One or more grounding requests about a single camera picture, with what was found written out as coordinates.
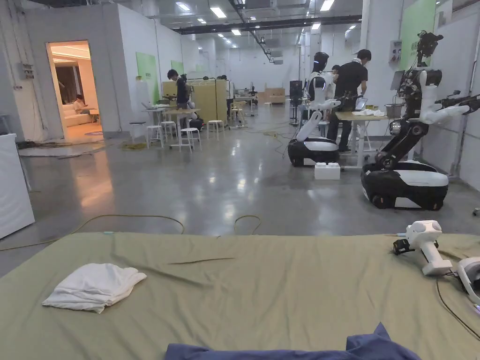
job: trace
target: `concrete floor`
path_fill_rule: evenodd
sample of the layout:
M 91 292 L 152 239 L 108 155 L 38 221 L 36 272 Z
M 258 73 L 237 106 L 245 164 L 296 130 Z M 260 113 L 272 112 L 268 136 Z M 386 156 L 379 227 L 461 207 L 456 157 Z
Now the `concrete floor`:
M 415 220 L 438 220 L 445 232 L 480 234 L 480 219 L 471 215 L 480 194 L 453 182 L 440 212 L 379 210 L 363 196 L 358 171 L 340 181 L 315 181 L 313 168 L 293 168 L 285 146 L 264 129 L 290 138 L 288 108 L 260 107 L 248 118 L 250 128 L 226 131 L 226 139 L 206 140 L 203 151 L 178 149 L 122 151 L 118 143 L 91 155 L 59 160 L 26 158 L 36 223 L 0 241 L 0 249 L 56 239 L 101 214 L 153 214 L 181 221 L 186 234 L 233 234 L 241 215 L 262 218 L 258 234 L 364 235 L 404 232 Z M 283 144 L 288 139 L 278 138 Z M 250 234 L 256 219 L 237 224 Z M 103 218 L 82 231 L 131 231 L 178 234 L 166 219 Z M 0 252 L 0 276 L 46 245 Z

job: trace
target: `black t-shirt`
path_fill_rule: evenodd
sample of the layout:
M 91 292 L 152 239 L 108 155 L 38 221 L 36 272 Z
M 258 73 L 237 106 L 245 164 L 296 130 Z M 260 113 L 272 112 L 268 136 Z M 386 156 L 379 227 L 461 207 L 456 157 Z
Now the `black t-shirt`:
M 340 66 L 335 97 L 342 97 L 346 92 L 357 95 L 357 89 L 362 81 L 368 81 L 368 70 L 365 66 L 356 61 Z
M 177 104 L 185 104 L 187 101 L 187 85 L 185 81 L 179 77 L 177 80 Z

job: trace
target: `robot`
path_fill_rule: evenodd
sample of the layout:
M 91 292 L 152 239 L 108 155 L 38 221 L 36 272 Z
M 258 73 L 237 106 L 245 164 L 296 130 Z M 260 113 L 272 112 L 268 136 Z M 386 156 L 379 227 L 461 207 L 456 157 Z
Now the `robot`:
M 402 77 L 398 88 L 406 106 L 404 117 L 390 124 L 393 139 L 375 156 L 375 163 L 361 172 L 363 193 L 380 209 L 423 208 L 438 211 L 448 191 L 448 177 L 417 161 L 400 160 L 428 133 L 429 126 L 480 108 L 480 96 L 437 99 L 442 71 L 425 67 L 438 41 L 425 31 L 419 34 L 417 67 Z
M 463 290 L 474 304 L 480 304 L 480 257 L 460 260 L 453 272 L 450 260 L 444 260 L 438 252 L 438 237 L 442 234 L 435 220 L 415 221 L 407 227 L 405 239 L 393 243 L 395 255 L 420 251 L 427 261 L 422 268 L 425 276 L 453 275 L 460 281 Z
M 333 82 L 330 74 L 321 74 L 328 61 L 328 55 L 317 52 L 314 57 L 313 72 L 307 83 L 311 103 L 309 106 L 310 119 L 301 127 L 295 138 L 287 146 L 288 157 L 293 166 L 302 166 L 304 159 L 314 162 L 337 162 L 338 145 L 335 141 L 325 137 L 312 138 L 309 135 L 317 128 L 323 118 L 323 111 L 333 109 L 341 105 L 336 99 L 326 100 L 325 91 Z

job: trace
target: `metal bucket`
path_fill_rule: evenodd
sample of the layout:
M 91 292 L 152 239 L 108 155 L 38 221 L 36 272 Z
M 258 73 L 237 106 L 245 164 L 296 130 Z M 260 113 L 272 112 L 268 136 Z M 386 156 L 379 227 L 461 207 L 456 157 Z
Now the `metal bucket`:
M 385 108 L 389 119 L 399 119 L 402 117 L 403 104 L 387 104 Z

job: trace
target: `white towel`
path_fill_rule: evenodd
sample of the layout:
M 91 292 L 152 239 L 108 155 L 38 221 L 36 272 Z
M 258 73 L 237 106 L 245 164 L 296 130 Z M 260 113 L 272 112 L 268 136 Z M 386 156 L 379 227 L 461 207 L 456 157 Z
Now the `white towel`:
M 369 116 L 369 115 L 385 116 L 385 113 L 380 111 L 380 110 L 373 111 L 373 110 L 370 110 L 370 109 L 365 109 L 365 110 L 362 110 L 362 111 L 352 111 L 352 114 L 353 115 L 360 115 L 360 116 Z
M 113 264 L 87 264 L 68 275 L 42 303 L 61 309 L 101 313 L 130 295 L 133 286 L 147 275 L 133 267 Z

